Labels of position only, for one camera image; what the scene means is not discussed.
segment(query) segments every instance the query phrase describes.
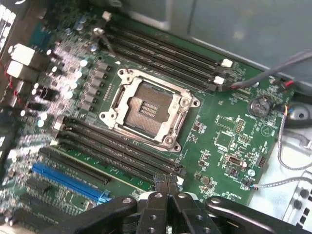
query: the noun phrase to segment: capacitor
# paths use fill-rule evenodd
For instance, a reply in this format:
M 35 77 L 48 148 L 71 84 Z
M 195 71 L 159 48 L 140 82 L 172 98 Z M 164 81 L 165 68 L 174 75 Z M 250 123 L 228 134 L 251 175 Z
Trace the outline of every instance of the capacitor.
M 39 128 L 42 128 L 44 126 L 44 121 L 42 119 L 39 119 L 38 122 L 37 122 L 37 126 Z
M 46 121 L 48 119 L 49 115 L 46 112 L 43 112 L 40 114 L 39 117 L 41 120 Z
M 251 115 L 265 118 L 271 111 L 271 102 L 268 97 L 258 97 L 249 103 L 248 110 Z
M 73 89 L 73 90 L 76 90 L 76 89 L 80 89 L 81 88 L 81 85 L 77 82 L 73 82 L 70 84 L 70 88 Z
M 85 23 L 87 21 L 87 17 L 86 16 L 81 16 L 79 23 Z
M 65 99 L 75 99 L 76 98 L 76 94 L 73 91 L 68 91 L 64 95 L 64 98 Z
M 47 50 L 46 54 L 51 58 L 58 59 L 58 56 L 52 50 Z
M 77 28 L 76 28 L 76 30 L 81 34 L 81 33 L 83 33 L 83 24 L 78 24 L 78 26 L 77 26 Z
M 83 59 L 80 61 L 80 67 L 86 67 L 87 68 L 89 66 L 90 66 L 90 64 L 88 63 L 87 60 Z
M 39 89 L 39 90 L 42 90 L 43 89 L 43 85 L 39 84 L 39 83 L 36 83 L 34 84 L 34 89 Z
M 34 95 L 34 96 L 38 96 L 38 95 L 41 94 L 41 92 L 42 92 L 42 90 L 33 89 L 33 90 L 31 91 L 31 94 Z
M 26 104 L 26 107 L 34 111 L 41 111 L 44 105 L 38 102 L 29 102 Z
M 20 116 L 21 117 L 28 117 L 28 116 L 37 116 L 37 113 L 36 112 L 30 112 L 30 111 L 27 111 L 27 110 L 21 110 L 20 111 Z
M 97 50 L 98 50 L 98 45 L 97 45 L 97 44 L 93 44 L 93 45 L 90 46 L 90 51 L 91 51 L 92 53 L 94 53 L 94 52 L 97 51 Z
M 76 79 L 84 79 L 85 75 L 81 71 L 75 72 L 75 78 Z

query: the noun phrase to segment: wire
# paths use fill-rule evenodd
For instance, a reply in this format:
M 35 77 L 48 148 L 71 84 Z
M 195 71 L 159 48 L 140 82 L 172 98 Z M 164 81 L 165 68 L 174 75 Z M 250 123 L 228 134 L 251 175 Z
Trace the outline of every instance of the wire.
M 112 47 L 112 44 L 111 44 L 110 41 L 108 40 L 108 38 L 107 38 L 104 34 L 101 35 L 101 38 L 105 41 L 105 44 L 106 44 L 106 46 L 107 46 L 108 51 L 109 51 L 114 57 L 118 58 L 117 54 L 115 53 L 115 51 L 114 51 L 114 49 L 113 49 L 113 47 Z M 122 67 L 123 67 L 126 71 L 128 71 L 128 68 L 127 68 L 124 64 L 122 64 L 121 62 L 120 62 L 120 64 L 122 65 Z
M 312 179 L 306 178 L 303 176 L 298 176 L 298 177 L 292 177 L 292 178 L 288 178 L 288 179 L 284 179 L 284 180 L 280 180 L 280 181 L 276 181 L 276 182 L 268 183 L 268 184 L 252 184 L 252 185 L 250 185 L 250 187 L 255 188 L 255 189 L 256 188 L 271 188 L 271 187 L 281 186 L 284 184 L 297 182 L 297 181 L 306 181 L 306 182 L 312 184 Z
M 284 129 L 284 136 L 300 140 L 300 142 L 303 146 L 307 146 L 310 142 L 310 140 L 306 136 L 304 136 L 300 133 L 295 133 L 295 132 L 287 130 L 287 129 Z
M 282 70 L 289 68 L 295 64 L 298 64 L 300 62 L 303 62 L 304 60 L 310 59 L 312 58 L 312 49 L 306 50 L 306 51 L 302 51 L 299 52 L 293 56 L 291 56 L 290 58 L 288 58 L 288 60 L 286 60 L 285 62 L 283 62 L 282 64 L 271 68 L 265 72 L 260 73 L 259 75 L 245 80 L 245 81 L 239 81 L 239 82 L 235 82 L 231 85 L 231 88 L 243 88 L 243 87 L 249 87 L 252 86 L 253 84 L 274 75 L 275 73 L 281 72 Z
M 285 111 L 284 111 L 284 115 L 282 117 L 281 126 L 279 129 L 278 139 L 277 139 L 277 158 L 278 158 L 279 163 L 283 167 L 287 168 L 288 170 L 292 170 L 292 171 L 304 170 L 304 169 L 311 167 L 312 162 L 310 162 L 309 164 L 307 164 L 305 166 L 301 166 L 301 167 L 290 167 L 290 166 L 286 165 L 282 160 L 282 136 L 283 136 L 283 132 L 284 132 L 284 126 L 285 126 L 287 114 L 288 114 L 288 107 L 285 105 Z

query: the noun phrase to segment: mounting screw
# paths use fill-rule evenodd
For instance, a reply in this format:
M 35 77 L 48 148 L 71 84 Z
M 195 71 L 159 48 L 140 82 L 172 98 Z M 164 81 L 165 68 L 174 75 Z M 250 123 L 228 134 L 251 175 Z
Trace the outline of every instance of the mounting screw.
M 186 198 L 187 195 L 186 195 L 186 194 L 183 194 L 183 193 L 180 193 L 180 194 L 178 195 L 178 197 L 180 197 L 180 198 Z
M 182 100 L 181 100 L 181 106 L 185 107 L 185 106 L 187 106 L 189 103 L 190 103 L 190 102 L 189 102 L 188 99 L 182 98 Z
M 168 144 L 168 145 L 172 144 L 173 141 L 174 141 L 174 140 L 173 140 L 172 137 L 170 137 L 170 136 L 167 136 L 167 137 L 165 138 L 165 143 Z
M 132 202 L 131 198 L 125 198 L 125 199 L 122 200 L 122 203 L 124 203 L 124 204 L 128 204 L 130 202 Z
M 219 204 L 221 202 L 221 200 L 219 198 L 212 198 L 211 202 L 214 204 Z

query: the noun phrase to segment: gray cable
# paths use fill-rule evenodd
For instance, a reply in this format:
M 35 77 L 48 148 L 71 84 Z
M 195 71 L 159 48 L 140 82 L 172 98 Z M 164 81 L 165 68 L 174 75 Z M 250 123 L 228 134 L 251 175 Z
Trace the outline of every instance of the gray cable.
M 300 140 L 301 145 L 308 146 L 310 140 L 300 133 L 295 133 L 288 129 L 284 129 L 284 136 Z
M 277 140 L 277 158 L 279 163 L 287 168 L 288 170 L 292 170 L 292 171 L 300 171 L 300 170 L 304 170 L 307 169 L 309 167 L 312 166 L 312 162 L 310 162 L 309 164 L 305 165 L 305 166 L 301 166 L 301 167 L 290 167 L 288 165 L 286 165 L 283 160 L 282 160 L 282 136 L 283 136 L 283 132 L 284 132 L 284 126 L 285 126 L 285 121 L 286 121 L 287 115 L 283 115 L 282 121 L 281 121 L 281 126 L 279 129 L 279 133 L 278 133 L 278 140 Z
M 312 184 L 312 179 L 306 178 L 303 176 L 298 176 L 298 177 L 292 177 L 292 178 L 288 178 L 285 180 L 281 180 L 281 181 L 277 181 L 277 182 L 273 182 L 273 183 L 268 183 L 268 184 L 253 184 L 253 185 L 251 185 L 251 187 L 252 188 L 271 188 L 271 187 L 281 186 L 281 185 L 288 184 L 291 182 L 296 182 L 296 181 L 306 181 L 306 182 Z
M 262 72 L 259 75 L 255 76 L 249 80 L 235 82 L 231 85 L 231 87 L 233 87 L 233 88 L 235 88 L 235 87 L 239 87 L 239 88 L 250 87 L 257 82 L 259 82 L 259 81 L 261 81 L 261 80 L 263 80 L 269 76 L 274 75 L 275 73 L 281 72 L 285 68 L 291 67 L 297 63 L 303 62 L 304 60 L 307 60 L 310 58 L 312 58 L 312 49 L 299 52 L 299 53 L 291 56 L 288 60 L 286 60 L 282 64 L 280 64 L 274 68 L 271 68 L 265 72 Z

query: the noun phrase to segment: ram slot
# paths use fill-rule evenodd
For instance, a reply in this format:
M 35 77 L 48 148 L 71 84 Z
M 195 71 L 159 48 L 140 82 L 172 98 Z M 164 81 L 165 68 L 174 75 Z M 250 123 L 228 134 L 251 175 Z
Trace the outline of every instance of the ram slot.
M 209 67 L 209 68 L 213 68 L 217 66 L 217 61 L 206 57 L 204 55 L 201 55 L 199 53 L 196 53 L 194 51 L 191 51 L 189 49 L 177 46 L 167 40 L 162 40 L 159 37 L 155 37 L 153 35 L 147 34 L 143 31 L 137 30 L 133 27 L 129 28 L 129 27 L 125 27 L 122 26 L 116 22 L 114 22 L 114 24 L 111 25 L 110 27 L 112 30 L 115 31 L 121 31 L 124 34 L 128 34 L 128 35 L 134 35 L 136 36 L 137 39 L 141 38 L 143 40 L 146 41 L 150 41 L 152 43 L 155 43 L 156 45 L 158 45 L 158 48 L 163 48 L 163 50 L 165 51 L 172 51 L 172 53 L 176 53 L 178 56 L 184 57 L 185 60 L 191 60 L 194 59 L 195 62 L 197 62 L 198 64 L 200 64 L 200 66 L 203 67 Z
M 66 117 L 64 119 L 64 124 L 66 124 L 66 126 L 69 126 L 69 127 L 73 126 L 72 124 L 75 124 L 75 126 L 77 125 L 77 126 L 83 126 L 85 128 L 88 128 L 88 129 L 98 133 L 99 135 L 103 135 L 104 137 L 107 137 L 109 139 L 112 139 L 112 140 L 120 143 L 121 145 L 127 145 L 127 147 L 129 147 L 132 151 L 136 151 L 138 153 L 141 153 L 141 154 L 144 154 L 146 156 L 149 156 L 149 157 L 152 157 L 152 158 L 155 158 L 157 160 L 162 161 L 165 165 L 172 168 L 172 170 L 174 172 L 176 172 L 177 174 L 179 174 L 180 176 L 185 174 L 185 170 L 184 170 L 184 167 L 182 165 L 175 163 L 174 161 L 172 161 L 166 157 L 163 157 L 157 153 L 151 152 L 151 151 L 144 149 L 138 145 L 135 145 L 135 144 L 127 141 L 124 137 L 118 136 L 118 135 L 112 133 L 111 131 L 107 131 L 105 129 L 100 129 L 96 126 L 87 124 L 87 123 L 82 122 L 80 120 L 77 120 L 75 118 L 67 118 Z
M 66 167 L 73 169 L 74 171 L 78 171 L 80 175 L 85 175 L 93 179 L 96 179 L 104 185 L 106 185 L 111 180 L 111 178 L 108 177 L 107 175 L 99 171 L 94 171 L 90 167 L 87 167 L 85 164 L 81 162 L 73 161 L 66 155 L 61 154 L 60 152 L 57 152 L 51 148 L 41 148 L 39 150 L 39 154 L 47 158 L 50 158 L 54 161 L 60 162 L 66 165 Z
M 118 151 L 120 151 L 120 152 L 122 152 L 128 156 L 131 156 L 131 157 L 135 158 L 136 160 L 139 160 L 143 163 L 148 164 L 149 166 L 152 166 L 152 167 L 157 168 L 158 170 L 161 170 L 163 173 L 170 174 L 173 172 L 173 170 L 171 168 L 168 168 L 168 167 L 162 165 L 161 162 L 154 160 L 152 158 L 148 158 L 143 154 L 135 152 L 133 149 L 131 149 L 130 147 L 128 147 L 125 144 L 120 144 L 119 142 L 117 142 L 113 139 L 109 139 L 106 136 L 99 135 L 98 133 L 96 133 L 96 132 L 94 132 L 88 128 L 85 128 L 83 126 L 79 126 L 77 124 L 72 124 L 70 131 L 75 132 L 79 135 L 80 134 L 84 135 L 84 136 L 89 137 L 93 140 L 96 140 L 102 144 L 105 144 L 111 148 L 114 148 L 115 150 L 118 150 Z
M 140 170 L 137 170 L 136 168 L 131 167 L 131 166 L 127 165 L 126 163 L 115 160 L 108 155 L 105 155 L 101 152 L 90 149 L 90 147 L 88 147 L 88 146 L 85 146 L 83 144 L 77 144 L 77 142 L 72 141 L 70 139 L 62 139 L 62 140 L 60 140 L 60 143 L 64 144 L 65 147 L 71 146 L 73 148 L 76 148 L 76 149 L 80 150 L 82 153 L 88 155 L 89 157 L 96 158 L 97 160 L 99 160 L 105 164 L 109 164 L 109 165 L 112 165 L 114 167 L 117 167 L 117 168 L 119 168 L 125 172 L 128 172 L 128 173 L 132 174 L 133 176 L 141 178 L 147 182 L 150 182 L 150 183 L 154 182 L 153 176 L 146 174 Z
M 37 197 L 28 193 L 23 194 L 20 197 L 20 201 L 29 206 L 33 213 L 37 212 L 38 214 L 43 214 L 44 216 L 55 220 L 57 223 L 63 222 L 72 217 L 72 215 L 50 205 L 49 203 L 41 201 Z
M 114 158 L 115 160 L 118 160 L 120 162 L 124 162 L 126 164 L 128 164 L 131 167 L 137 168 L 139 170 L 141 170 L 142 172 L 145 172 L 151 176 L 157 175 L 157 174 L 162 174 L 161 171 L 149 167 L 146 163 L 140 162 L 138 160 L 134 160 L 133 158 L 129 157 L 128 155 L 117 151 L 111 147 L 105 146 L 97 141 L 91 140 L 88 137 L 85 136 L 81 136 L 75 133 L 71 133 L 71 132 L 65 132 L 65 134 L 72 140 L 83 144 L 85 146 L 88 146 L 89 148 L 96 150 L 100 153 L 103 153 L 111 158 Z

